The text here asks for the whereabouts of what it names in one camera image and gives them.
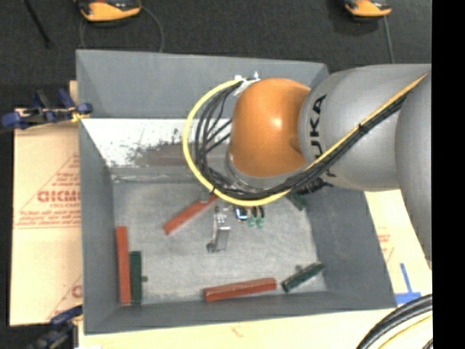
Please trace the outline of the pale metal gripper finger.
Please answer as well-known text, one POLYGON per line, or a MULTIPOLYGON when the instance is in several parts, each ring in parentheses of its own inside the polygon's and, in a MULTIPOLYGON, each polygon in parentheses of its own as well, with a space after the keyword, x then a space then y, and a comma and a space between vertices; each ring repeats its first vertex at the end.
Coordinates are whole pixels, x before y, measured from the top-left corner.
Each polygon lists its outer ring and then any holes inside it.
POLYGON ((219 230, 219 217, 220 217, 220 209, 215 208, 214 216, 213 216, 213 228, 212 228, 211 240, 206 245, 208 253, 213 253, 217 249, 217 234, 219 230))
POLYGON ((229 234, 230 224, 227 221, 227 215, 219 212, 217 214, 217 251, 226 250, 229 234))

